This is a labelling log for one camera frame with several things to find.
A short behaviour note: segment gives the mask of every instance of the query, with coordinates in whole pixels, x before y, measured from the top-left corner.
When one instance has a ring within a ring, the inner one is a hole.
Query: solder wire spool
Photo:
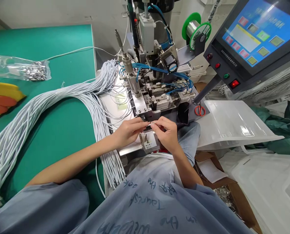
[[[192,50],[195,49],[195,40],[203,33],[206,36],[206,40],[209,39],[211,34],[211,24],[209,22],[201,23],[201,16],[198,12],[192,13],[185,20],[182,28],[182,37],[184,40],[190,38],[189,46]]]

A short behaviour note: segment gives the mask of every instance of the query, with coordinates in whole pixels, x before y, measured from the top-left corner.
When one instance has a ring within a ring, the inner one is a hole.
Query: blue shirt
[[[151,154],[134,165],[87,218],[79,180],[24,188],[0,210],[0,233],[252,234],[213,190],[184,188],[171,155]]]

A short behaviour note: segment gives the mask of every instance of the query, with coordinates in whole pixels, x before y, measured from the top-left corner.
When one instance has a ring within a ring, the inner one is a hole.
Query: machine screen
[[[276,3],[249,0],[223,35],[251,67],[290,40],[290,15],[276,8]]]

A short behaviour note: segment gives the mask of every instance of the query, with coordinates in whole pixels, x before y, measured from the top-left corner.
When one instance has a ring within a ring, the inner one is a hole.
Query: yellow object
[[[12,98],[17,102],[25,97],[16,85],[6,83],[0,83],[0,96]]]
[[[246,34],[255,44],[259,45],[261,42],[256,39],[254,36],[252,36],[250,33],[248,33],[245,29],[243,29],[239,24],[236,25],[236,27],[242,31],[244,34]]]

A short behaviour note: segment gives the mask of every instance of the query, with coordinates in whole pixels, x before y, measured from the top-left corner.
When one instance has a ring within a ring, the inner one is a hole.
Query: green table mat
[[[49,57],[93,46],[91,25],[47,27],[0,31],[0,55],[30,60]],[[94,50],[86,50],[50,61],[52,79],[30,82],[0,78],[17,85],[27,96],[10,113],[0,118],[0,132],[34,96],[95,77]],[[38,172],[56,161],[95,143],[93,122],[86,107],[76,98],[67,98],[47,109],[31,131],[17,163],[1,188],[5,201],[18,193]],[[104,187],[103,169],[98,160],[98,175]],[[103,200],[92,162],[79,175],[88,188],[91,213]]]

